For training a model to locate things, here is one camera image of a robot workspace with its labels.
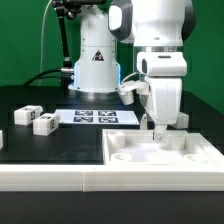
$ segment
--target black cable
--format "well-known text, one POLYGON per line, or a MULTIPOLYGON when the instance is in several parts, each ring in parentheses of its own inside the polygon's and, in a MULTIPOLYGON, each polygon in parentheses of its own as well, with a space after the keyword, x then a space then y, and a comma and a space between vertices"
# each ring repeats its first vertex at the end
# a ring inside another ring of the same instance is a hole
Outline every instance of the black cable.
POLYGON ((60 75, 60 76, 58 75, 58 76, 36 77, 35 79, 32 80, 32 82, 35 80, 38 80, 38 79, 61 79, 61 78, 71 79, 71 77, 67 76, 67 75, 60 75))
POLYGON ((61 72, 61 69, 57 68, 57 69, 50 69, 44 72, 41 72, 40 74, 34 76, 32 79, 29 79, 28 81, 26 81, 23 86, 29 86, 34 80, 43 77, 45 75, 51 74, 51 73, 55 73, 55 72, 61 72))

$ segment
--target cable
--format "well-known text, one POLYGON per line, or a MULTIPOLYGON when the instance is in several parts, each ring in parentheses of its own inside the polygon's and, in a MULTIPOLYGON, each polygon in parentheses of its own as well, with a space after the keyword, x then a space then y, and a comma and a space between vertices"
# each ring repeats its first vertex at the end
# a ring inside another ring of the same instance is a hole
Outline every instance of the cable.
POLYGON ((39 79, 45 75, 51 74, 51 73, 55 73, 55 72, 61 72, 61 69, 50 69, 44 72, 41 72, 40 74, 34 76, 32 79, 29 79, 28 81, 26 81, 23 86, 29 86, 34 80, 39 79))
POLYGON ((132 76, 138 75, 138 72, 133 72, 130 75, 126 76, 122 81, 121 84, 123 84, 127 79, 131 78, 132 76))
POLYGON ((42 21, 42 29, 41 29, 41 58, 40 58, 40 72, 43 71, 43 61, 44 61, 44 35, 45 35, 45 25, 46 25, 46 17, 48 9, 53 0, 50 0, 45 8, 43 21, 42 21))
POLYGON ((32 80, 32 82, 35 81, 35 80, 38 80, 38 79, 41 79, 41 80, 42 80, 42 79, 61 79, 61 78, 64 78, 64 79, 67 78, 67 79, 69 79, 69 78, 71 78, 71 77, 69 77, 69 76, 67 76, 67 75, 47 76, 47 77, 36 77, 35 79, 32 80))

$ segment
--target white tray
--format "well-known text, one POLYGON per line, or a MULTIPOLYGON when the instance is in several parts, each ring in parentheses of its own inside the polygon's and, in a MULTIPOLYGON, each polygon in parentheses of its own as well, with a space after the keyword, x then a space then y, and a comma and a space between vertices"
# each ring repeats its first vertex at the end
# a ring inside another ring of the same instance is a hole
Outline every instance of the white tray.
POLYGON ((224 156, 200 134, 167 131, 166 143, 155 143, 153 131, 103 130, 106 165, 223 166, 224 156))

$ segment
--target small block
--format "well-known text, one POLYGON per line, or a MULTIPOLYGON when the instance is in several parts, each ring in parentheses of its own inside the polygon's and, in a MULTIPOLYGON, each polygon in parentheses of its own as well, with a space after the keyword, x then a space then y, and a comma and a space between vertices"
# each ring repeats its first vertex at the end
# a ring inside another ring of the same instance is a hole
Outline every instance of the small block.
POLYGON ((40 117, 43 112, 41 106, 27 105, 14 111, 14 123, 18 125, 29 125, 34 119, 40 117))
POLYGON ((33 134, 48 136, 58 128, 60 115, 45 113, 33 121, 33 134))
POLYGON ((0 131, 0 150, 3 147, 3 135, 2 135, 2 131, 0 131))

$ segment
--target white platform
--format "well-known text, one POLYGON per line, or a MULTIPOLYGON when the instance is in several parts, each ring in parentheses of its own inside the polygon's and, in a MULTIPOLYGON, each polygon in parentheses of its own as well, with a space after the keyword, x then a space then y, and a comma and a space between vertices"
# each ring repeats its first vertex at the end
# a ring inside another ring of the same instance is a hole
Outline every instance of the white platform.
POLYGON ((117 131, 103 130, 105 165, 0 165, 0 191, 224 190, 224 157, 200 134, 169 132, 168 144, 158 147, 152 131, 119 130, 125 148, 114 149, 108 134, 117 131), (114 153, 132 160, 111 161, 114 153))

